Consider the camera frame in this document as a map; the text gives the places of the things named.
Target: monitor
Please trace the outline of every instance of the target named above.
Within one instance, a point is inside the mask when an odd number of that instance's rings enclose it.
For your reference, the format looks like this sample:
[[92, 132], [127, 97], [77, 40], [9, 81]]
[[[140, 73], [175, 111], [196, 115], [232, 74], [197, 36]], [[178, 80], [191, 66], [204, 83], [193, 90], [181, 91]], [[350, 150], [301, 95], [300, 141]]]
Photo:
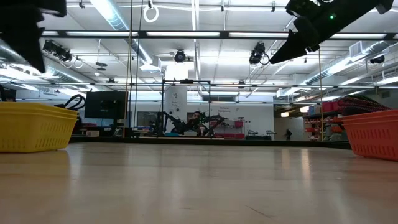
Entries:
[[125, 91], [88, 92], [85, 118], [124, 119], [126, 105]]

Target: plastic basket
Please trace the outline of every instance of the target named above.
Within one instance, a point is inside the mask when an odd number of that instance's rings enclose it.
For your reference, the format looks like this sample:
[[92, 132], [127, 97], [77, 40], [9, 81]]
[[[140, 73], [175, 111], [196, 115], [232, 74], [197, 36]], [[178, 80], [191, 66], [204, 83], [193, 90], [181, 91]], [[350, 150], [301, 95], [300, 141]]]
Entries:
[[398, 161], [398, 110], [345, 116], [343, 122], [356, 155]]
[[0, 103], [0, 152], [65, 148], [77, 119], [72, 111], [40, 103]]

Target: yellow basket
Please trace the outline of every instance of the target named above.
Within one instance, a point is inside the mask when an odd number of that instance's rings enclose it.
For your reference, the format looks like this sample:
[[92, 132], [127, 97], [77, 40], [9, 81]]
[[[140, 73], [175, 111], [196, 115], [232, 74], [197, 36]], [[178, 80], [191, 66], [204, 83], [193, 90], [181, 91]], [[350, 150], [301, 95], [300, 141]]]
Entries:
[[63, 149], [77, 116], [77, 111], [40, 103], [0, 102], [0, 152]]

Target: wooden floor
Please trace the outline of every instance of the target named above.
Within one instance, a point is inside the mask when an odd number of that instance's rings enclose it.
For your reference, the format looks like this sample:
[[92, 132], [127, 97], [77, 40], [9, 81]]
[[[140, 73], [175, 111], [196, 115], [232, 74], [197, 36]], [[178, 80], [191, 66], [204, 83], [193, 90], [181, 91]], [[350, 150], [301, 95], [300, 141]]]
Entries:
[[397, 223], [398, 162], [339, 149], [72, 144], [0, 154], [0, 223]]

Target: orange basket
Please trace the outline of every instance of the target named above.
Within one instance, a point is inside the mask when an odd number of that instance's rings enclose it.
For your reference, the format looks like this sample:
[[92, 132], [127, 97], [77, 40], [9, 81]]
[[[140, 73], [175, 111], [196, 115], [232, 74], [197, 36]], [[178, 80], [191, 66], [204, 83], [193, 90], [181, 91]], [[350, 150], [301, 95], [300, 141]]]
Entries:
[[356, 155], [398, 161], [398, 110], [343, 118]]

